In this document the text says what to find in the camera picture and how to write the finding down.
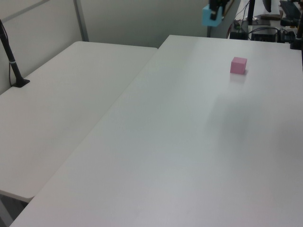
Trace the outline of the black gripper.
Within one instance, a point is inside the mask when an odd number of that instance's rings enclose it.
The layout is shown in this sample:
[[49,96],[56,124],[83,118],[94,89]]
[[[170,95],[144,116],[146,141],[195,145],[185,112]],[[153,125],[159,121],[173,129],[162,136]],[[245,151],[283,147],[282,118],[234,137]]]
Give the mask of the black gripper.
[[209,0],[209,7],[211,10],[210,19],[216,20],[217,18],[217,12],[219,7],[225,7],[230,0]]

